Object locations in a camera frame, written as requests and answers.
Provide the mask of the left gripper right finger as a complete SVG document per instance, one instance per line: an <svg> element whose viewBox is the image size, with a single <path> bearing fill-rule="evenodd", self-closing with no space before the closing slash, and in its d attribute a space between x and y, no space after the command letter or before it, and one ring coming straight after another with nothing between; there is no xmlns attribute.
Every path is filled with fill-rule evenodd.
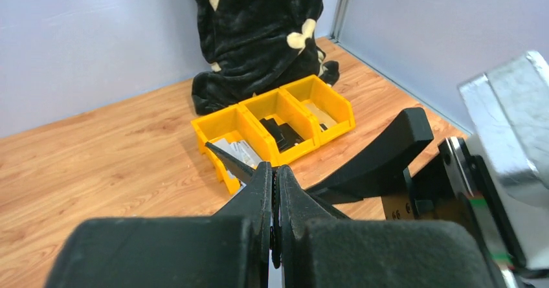
<svg viewBox="0 0 549 288"><path fill-rule="evenodd" d="M496 287L476 241L448 221L359 221L327 213L290 167L280 191L287 287Z"/></svg>

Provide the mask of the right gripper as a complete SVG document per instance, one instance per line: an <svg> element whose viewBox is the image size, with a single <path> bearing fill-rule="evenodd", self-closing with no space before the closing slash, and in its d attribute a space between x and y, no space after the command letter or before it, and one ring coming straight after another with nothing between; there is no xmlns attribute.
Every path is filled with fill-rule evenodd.
<svg viewBox="0 0 549 288"><path fill-rule="evenodd" d="M410 163L434 140L424 109L403 109L363 150L307 193L330 204L382 196L388 220L445 220L475 239L497 287L525 287L488 197L479 156L461 137L449 137L416 175Z"/></svg>

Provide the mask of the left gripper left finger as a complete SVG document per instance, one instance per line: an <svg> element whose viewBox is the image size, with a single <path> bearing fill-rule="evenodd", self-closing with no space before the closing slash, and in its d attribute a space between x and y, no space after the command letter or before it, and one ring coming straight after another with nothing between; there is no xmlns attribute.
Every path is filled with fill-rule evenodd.
<svg viewBox="0 0 549 288"><path fill-rule="evenodd" d="M212 216L103 217L67 238L47 287L264 287L272 168Z"/></svg>

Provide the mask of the beige cards in bin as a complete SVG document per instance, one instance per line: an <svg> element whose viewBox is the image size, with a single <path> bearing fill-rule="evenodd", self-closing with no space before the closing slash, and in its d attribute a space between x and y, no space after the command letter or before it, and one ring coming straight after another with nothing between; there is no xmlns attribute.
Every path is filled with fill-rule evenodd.
<svg viewBox="0 0 549 288"><path fill-rule="evenodd" d="M309 102L306 103L305 106L315 117L317 117L321 131L326 131L329 128L337 125L336 120L334 120L325 111L319 109L315 104Z"/></svg>

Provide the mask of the silver cards in bin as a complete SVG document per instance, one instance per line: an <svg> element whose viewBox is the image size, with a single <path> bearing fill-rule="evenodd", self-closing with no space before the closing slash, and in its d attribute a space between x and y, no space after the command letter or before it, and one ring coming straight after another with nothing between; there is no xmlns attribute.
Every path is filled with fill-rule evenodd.
<svg viewBox="0 0 549 288"><path fill-rule="evenodd" d="M227 139L221 138L215 141L213 144L231 153L233 156L237 157L239 160L254 169L256 169L259 163L262 162L260 156L251 148L251 146L245 140L229 142ZM228 170L227 173L231 179L236 179L235 176L233 176Z"/></svg>

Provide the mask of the black cards in bin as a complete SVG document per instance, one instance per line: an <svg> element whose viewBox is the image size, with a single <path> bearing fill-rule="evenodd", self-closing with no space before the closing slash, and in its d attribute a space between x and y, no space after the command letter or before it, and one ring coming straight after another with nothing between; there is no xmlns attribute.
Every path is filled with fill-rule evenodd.
<svg viewBox="0 0 549 288"><path fill-rule="evenodd" d="M274 118L260 120L262 126L274 138L280 153L299 145L304 139L288 124L278 124Z"/></svg>

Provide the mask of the right yellow bin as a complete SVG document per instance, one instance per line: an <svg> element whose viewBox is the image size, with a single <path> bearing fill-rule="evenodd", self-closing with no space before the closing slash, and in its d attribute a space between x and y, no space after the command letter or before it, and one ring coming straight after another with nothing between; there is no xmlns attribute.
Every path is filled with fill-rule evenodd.
<svg viewBox="0 0 549 288"><path fill-rule="evenodd" d="M321 145L355 129L356 123L351 103L318 76L307 76L282 86L282 89L293 97L298 106L312 118L313 130ZM337 121L337 125L321 131L317 117L305 106L309 102L329 114Z"/></svg>

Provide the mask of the yellow bin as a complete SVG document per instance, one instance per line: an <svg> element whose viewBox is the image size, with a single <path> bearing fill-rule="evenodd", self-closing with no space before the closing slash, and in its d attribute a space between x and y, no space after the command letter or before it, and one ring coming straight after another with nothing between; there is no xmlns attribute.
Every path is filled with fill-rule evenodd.
<svg viewBox="0 0 549 288"><path fill-rule="evenodd" d="M245 141L263 161L276 163L275 141L255 119L250 111L241 105L232 105L206 116L195 118L191 125L196 133L199 151L205 154L215 167L219 181L225 183L229 194L234 195L240 189L241 183L229 175L223 163L210 151L205 144L217 143L223 140L228 144Z"/></svg>
<svg viewBox="0 0 549 288"><path fill-rule="evenodd" d="M298 106L312 118L313 130L321 145L355 129L356 123L351 103L318 76L307 76L282 86L282 89L293 97ZM305 106L309 102L329 114L337 121L337 125L321 131L317 117Z"/></svg>
<svg viewBox="0 0 549 288"><path fill-rule="evenodd" d="M312 115L286 90L272 90L239 105L264 139L256 151L272 165L289 164L320 147Z"/></svg>

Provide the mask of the left yellow bin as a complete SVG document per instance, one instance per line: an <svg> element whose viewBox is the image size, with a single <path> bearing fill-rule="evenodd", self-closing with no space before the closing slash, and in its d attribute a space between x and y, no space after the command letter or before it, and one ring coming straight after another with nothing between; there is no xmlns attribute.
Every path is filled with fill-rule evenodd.
<svg viewBox="0 0 549 288"><path fill-rule="evenodd" d="M195 118L191 125L196 133L199 151L205 154L215 167L219 181L225 183L229 194L234 195L240 189L241 183L229 175L223 163L210 151L205 144L217 143L223 140L228 144L245 141L263 161L276 163L275 141L255 119L250 111L241 105L232 105L206 116Z"/></svg>

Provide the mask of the middle yellow bin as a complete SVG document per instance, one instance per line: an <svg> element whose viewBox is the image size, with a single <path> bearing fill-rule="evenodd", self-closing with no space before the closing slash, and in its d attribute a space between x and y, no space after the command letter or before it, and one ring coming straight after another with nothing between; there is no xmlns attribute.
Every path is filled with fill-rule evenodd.
<svg viewBox="0 0 549 288"><path fill-rule="evenodd" d="M264 139L256 151L272 165L289 164L320 147L312 115L286 90L272 90L239 105Z"/></svg>

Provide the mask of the black floral blanket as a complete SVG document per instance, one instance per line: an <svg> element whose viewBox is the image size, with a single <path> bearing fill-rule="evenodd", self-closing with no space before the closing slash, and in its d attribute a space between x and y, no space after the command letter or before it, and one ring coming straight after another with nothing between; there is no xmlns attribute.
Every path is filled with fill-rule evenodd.
<svg viewBox="0 0 549 288"><path fill-rule="evenodd" d="M339 64L316 44L323 0L195 0L202 55L192 81L195 112L207 115L315 75L334 85Z"/></svg>

